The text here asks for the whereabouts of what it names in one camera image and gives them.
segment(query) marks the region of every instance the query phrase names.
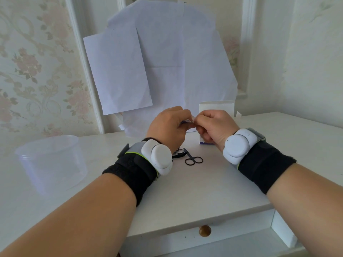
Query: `person's left arm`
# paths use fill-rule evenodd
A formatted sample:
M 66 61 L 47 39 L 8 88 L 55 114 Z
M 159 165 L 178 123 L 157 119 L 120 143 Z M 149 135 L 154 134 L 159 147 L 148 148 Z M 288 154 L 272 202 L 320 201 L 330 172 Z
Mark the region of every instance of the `person's left arm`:
M 147 137 L 174 152 L 185 140 L 186 131 L 193 127 L 180 125 L 186 119 L 191 119 L 189 110 L 166 109 L 152 122 Z M 145 175 L 138 166 L 127 171 L 137 179 L 135 182 Z M 0 257 L 115 256 L 128 233 L 135 209 L 132 188 L 118 176 L 105 173 L 11 243 Z

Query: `person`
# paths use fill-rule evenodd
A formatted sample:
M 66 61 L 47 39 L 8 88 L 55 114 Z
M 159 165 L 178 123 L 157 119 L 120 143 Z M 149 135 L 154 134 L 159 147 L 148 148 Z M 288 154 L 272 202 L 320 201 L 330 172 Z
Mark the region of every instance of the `person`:
M 225 140 L 239 130 L 225 111 L 206 110 L 195 118 L 194 124 L 180 124 L 186 119 L 191 119 L 189 110 L 166 109 L 153 120 L 147 137 L 173 152 L 185 140 L 186 131 L 196 126 L 205 141 L 215 143 L 223 151 Z M 253 155 L 249 156 L 251 150 L 242 160 L 248 157 L 248 166 L 253 161 Z M 257 154 L 260 161 L 266 158 L 266 163 L 254 169 L 257 177 L 251 179 L 264 190 L 308 251 L 317 256 L 342 256 L 343 187 L 295 163 L 275 148 L 272 150 L 270 157 Z M 133 155 L 120 157 L 119 163 L 29 229 L 0 256 L 115 256 L 128 233 L 136 205 L 151 184 L 135 165 Z M 130 177 L 121 175 L 123 171 Z

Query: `skin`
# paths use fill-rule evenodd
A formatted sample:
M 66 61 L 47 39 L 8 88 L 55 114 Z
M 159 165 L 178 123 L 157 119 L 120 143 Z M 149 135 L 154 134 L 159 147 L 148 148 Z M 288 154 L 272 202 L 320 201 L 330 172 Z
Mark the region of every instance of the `skin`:
M 181 107 L 160 113 L 147 136 L 171 151 L 184 141 L 192 124 Z M 224 111 L 206 110 L 195 118 L 205 141 L 220 151 L 239 127 Z M 291 165 L 267 196 L 308 251 L 315 256 L 343 253 L 343 188 L 311 170 Z M 130 228 L 136 198 L 117 176 L 107 173 L 73 196 L 0 253 L 6 256 L 115 256 Z

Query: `drawer knob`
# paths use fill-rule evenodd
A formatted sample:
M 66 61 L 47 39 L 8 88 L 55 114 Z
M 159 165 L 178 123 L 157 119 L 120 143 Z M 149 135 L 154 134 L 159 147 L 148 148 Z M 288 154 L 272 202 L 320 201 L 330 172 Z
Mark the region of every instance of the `drawer knob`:
M 199 229 L 199 235 L 201 235 L 202 237 L 208 237 L 211 234 L 211 231 L 211 227 L 209 227 L 208 225 L 203 225 Z

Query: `white table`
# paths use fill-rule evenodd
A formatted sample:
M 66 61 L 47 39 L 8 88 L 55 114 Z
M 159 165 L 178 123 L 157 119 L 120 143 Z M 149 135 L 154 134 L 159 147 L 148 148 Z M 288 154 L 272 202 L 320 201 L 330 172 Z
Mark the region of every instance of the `white table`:
M 267 142 L 316 173 L 343 185 L 343 129 L 282 114 L 244 116 L 240 127 L 252 127 Z M 123 132 L 80 138 L 88 175 L 77 186 L 49 200 L 30 184 L 13 155 L 0 162 L 0 250 L 80 191 L 109 165 L 126 143 Z M 137 208 L 128 237 L 157 236 L 272 209 L 257 186 L 234 169 L 215 146 L 199 145 L 188 133 L 182 145 L 202 164 L 174 160 L 172 171 L 154 182 Z

